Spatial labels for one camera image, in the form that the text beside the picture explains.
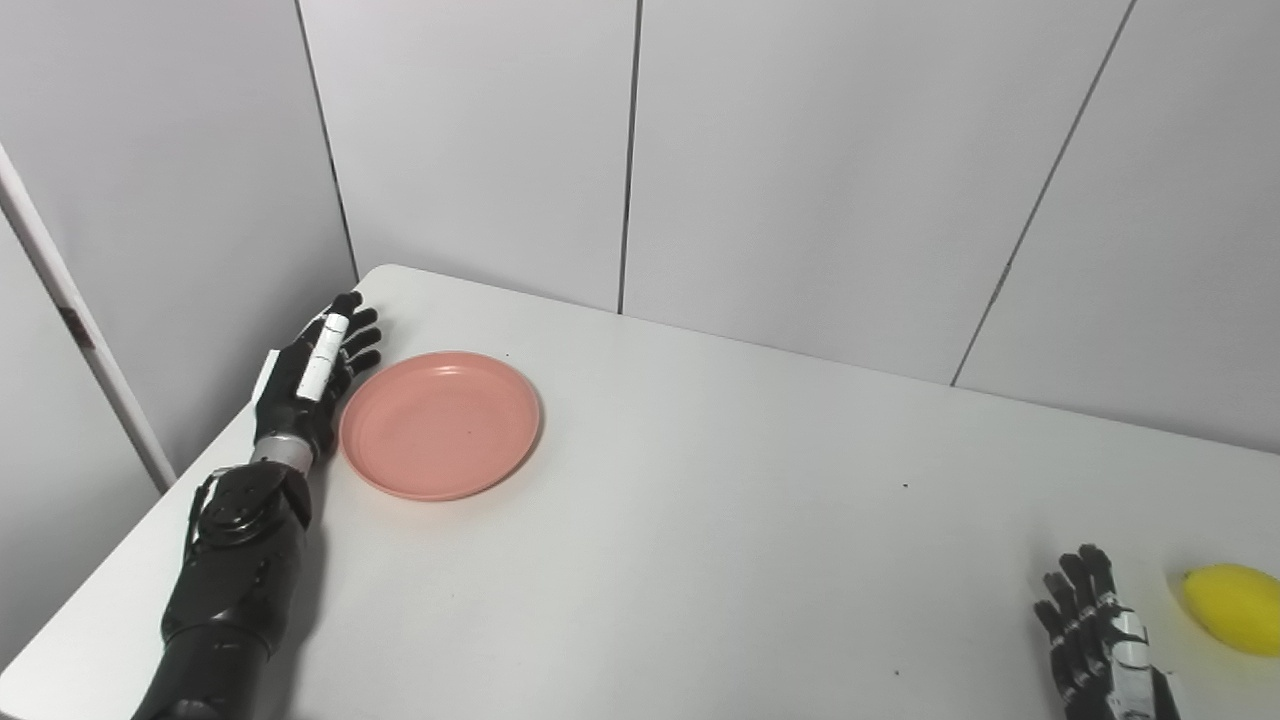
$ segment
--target robotic hand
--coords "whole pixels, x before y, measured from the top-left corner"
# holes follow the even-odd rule
[[[302,564],[306,474],[334,442],[334,409],[381,360],[378,311],[339,295],[280,351],[255,407],[251,460],[196,491],[182,570],[160,621],[165,648],[133,720],[248,720],[280,646]]]
[[[1068,720],[1180,720],[1169,678],[1147,660],[1147,629],[1116,597],[1111,560],[1092,544],[1044,575],[1057,602],[1036,603]]]

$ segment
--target table surface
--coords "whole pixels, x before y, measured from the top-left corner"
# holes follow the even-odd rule
[[[1194,716],[1280,716],[1280,664],[1171,591],[1207,562],[1280,575],[1277,456],[407,268],[360,290],[389,360],[504,360],[544,428],[461,501],[316,473],[260,717],[1057,719],[1030,606],[1082,542]],[[132,715],[193,488],[251,434],[241,413],[5,670],[0,712]]]

